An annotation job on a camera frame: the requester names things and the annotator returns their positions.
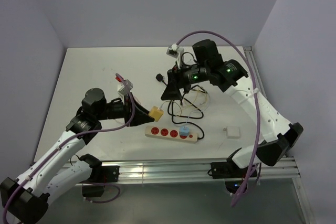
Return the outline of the yellow charger plug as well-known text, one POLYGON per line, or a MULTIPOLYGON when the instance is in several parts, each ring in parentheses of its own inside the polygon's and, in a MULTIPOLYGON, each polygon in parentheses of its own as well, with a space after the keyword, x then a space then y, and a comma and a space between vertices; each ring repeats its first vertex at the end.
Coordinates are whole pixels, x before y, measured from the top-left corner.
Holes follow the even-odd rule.
POLYGON ((148 113, 148 116, 154 118, 155 122, 158 122, 163 114, 164 111, 161 108, 154 106, 148 113))

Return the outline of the white charger adapter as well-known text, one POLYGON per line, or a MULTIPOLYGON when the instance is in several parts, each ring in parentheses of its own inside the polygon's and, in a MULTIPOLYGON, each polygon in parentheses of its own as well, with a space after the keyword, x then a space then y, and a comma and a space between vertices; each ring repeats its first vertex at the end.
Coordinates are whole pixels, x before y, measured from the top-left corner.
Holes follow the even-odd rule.
POLYGON ((240 138, 240 128, 238 126, 227 126, 223 128, 223 131, 226 133, 226 137, 229 139, 240 138))

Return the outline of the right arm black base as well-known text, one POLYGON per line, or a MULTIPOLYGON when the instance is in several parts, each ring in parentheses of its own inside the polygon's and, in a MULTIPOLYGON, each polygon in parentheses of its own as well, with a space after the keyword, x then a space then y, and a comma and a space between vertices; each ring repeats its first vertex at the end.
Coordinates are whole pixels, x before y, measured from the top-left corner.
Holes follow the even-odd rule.
POLYGON ((225 187, 230 194, 235 194, 239 187, 242 185, 248 171, 248 167, 239 168, 234 162, 234 155, 240 150, 234 151, 225 162, 212 162, 210 164, 211 168, 208 170, 208 176, 212 179, 232 179, 236 178, 235 181, 225 182, 225 187))

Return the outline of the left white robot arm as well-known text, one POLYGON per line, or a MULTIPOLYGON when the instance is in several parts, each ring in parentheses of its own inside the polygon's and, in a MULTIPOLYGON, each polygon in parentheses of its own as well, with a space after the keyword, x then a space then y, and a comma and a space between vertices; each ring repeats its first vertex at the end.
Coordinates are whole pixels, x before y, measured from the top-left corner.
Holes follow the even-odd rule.
POLYGON ((93 88, 86 92, 81 107, 56 143, 27 171, 16 179, 7 177, 1 183, 3 222, 11 213, 23 223, 37 223, 48 207, 62 194, 80 182, 96 182, 102 176, 102 162, 86 154, 65 171, 61 168, 84 148, 99 132, 102 120, 123 118, 125 126, 154 122, 149 111, 139 105, 131 92, 123 99, 107 102, 104 92, 93 88))

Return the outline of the blue charger plug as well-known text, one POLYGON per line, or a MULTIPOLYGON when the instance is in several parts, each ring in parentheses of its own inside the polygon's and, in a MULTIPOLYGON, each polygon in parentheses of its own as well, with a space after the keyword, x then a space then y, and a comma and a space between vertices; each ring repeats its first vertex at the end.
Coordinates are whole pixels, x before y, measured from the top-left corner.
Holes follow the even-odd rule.
POLYGON ((180 136, 188 136, 189 132, 190 132, 190 129, 187 126, 181 126, 180 129, 179 129, 179 135, 180 136))

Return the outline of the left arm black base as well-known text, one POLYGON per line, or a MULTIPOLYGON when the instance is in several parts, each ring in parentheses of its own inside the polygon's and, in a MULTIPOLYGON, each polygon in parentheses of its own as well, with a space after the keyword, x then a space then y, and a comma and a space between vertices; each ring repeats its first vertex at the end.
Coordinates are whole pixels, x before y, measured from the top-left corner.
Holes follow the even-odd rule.
POLYGON ((120 166, 104 166, 101 160, 91 154, 85 154, 82 156, 78 156, 76 154, 75 156, 78 160, 74 163, 74 165, 79 165, 79 162, 85 162, 90 168, 89 177, 83 181, 84 184, 88 185, 82 186, 81 188, 84 200, 95 204, 103 204, 115 200, 120 195, 121 189, 114 184, 119 179, 120 166), (107 187, 115 188, 117 190, 117 194, 108 200, 95 200, 95 198, 99 198, 103 195, 107 187))

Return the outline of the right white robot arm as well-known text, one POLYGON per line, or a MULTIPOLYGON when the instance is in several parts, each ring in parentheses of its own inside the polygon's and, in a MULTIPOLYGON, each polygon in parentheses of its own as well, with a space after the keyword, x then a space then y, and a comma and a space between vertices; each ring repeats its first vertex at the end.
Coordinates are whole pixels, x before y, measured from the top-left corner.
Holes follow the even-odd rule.
POLYGON ((237 60, 224 60, 214 41, 199 41, 192 49, 196 61, 187 65, 181 46, 168 47, 167 55, 176 62, 167 71, 167 86, 161 100, 181 100, 182 94, 189 93, 193 84, 208 81, 240 105, 257 126, 253 145, 239 148, 228 158, 228 173, 237 177, 246 167, 258 163, 275 166, 296 144, 303 133, 302 125, 283 117, 257 89, 255 77, 237 60))

